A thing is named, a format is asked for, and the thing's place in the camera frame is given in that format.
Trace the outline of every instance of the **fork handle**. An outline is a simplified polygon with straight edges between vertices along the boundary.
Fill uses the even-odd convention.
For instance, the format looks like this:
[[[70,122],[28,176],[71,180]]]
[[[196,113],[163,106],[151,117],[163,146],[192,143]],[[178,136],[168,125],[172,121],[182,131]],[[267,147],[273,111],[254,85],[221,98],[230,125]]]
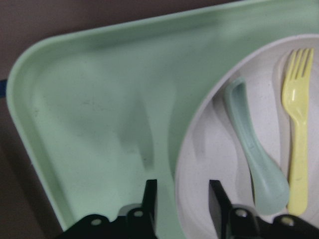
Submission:
[[[308,204],[308,148],[307,121],[295,122],[293,151],[289,172],[290,198],[288,211],[299,216]]]

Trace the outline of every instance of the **plastic spoon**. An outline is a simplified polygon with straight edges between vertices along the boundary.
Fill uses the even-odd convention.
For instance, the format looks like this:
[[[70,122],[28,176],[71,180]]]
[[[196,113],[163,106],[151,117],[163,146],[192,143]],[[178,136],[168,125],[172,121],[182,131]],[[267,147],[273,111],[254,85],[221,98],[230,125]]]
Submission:
[[[261,146],[250,119],[245,79],[230,83],[224,92],[230,120],[244,149],[254,187],[254,200],[260,214],[283,209],[289,200],[287,179]]]

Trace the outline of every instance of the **plastic fork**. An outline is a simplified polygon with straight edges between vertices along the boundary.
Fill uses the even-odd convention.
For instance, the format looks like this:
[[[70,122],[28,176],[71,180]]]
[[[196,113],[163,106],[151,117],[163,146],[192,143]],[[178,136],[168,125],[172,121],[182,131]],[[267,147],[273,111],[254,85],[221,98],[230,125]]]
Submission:
[[[291,154],[288,212],[299,216],[308,203],[307,127],[309,108],[309,79],[314,49],[293,51],[289,58],[283,84],[282,103],[294,122]]]

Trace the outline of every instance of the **mint green tray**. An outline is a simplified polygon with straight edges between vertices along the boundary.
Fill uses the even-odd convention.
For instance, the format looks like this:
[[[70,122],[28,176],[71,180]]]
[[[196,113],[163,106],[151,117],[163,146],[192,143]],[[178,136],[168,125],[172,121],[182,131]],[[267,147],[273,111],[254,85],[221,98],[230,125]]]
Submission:
[[[90,213],[114,220],[157,178],[157,235],[184,238],[174,171],[196,108],[246,55],[302,33],[319,33],[317,0],[247,0],[29,48],[10,73],[7,101],[63,229]]]

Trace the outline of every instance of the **black clamp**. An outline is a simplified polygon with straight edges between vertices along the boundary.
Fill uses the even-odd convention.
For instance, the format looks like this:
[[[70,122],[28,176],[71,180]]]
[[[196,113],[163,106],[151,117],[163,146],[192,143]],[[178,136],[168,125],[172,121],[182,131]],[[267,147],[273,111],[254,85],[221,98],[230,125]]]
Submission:
[[[85,216],[56,239],[157,239],[156,204],[157,180],[147,180],[140,207],[113,222],[97,214]]]
[[[209,211],[219,239],[319,239],[319,229],[293,215],[273,223],[245,206],[232,205],[220,181],[209,181]]]

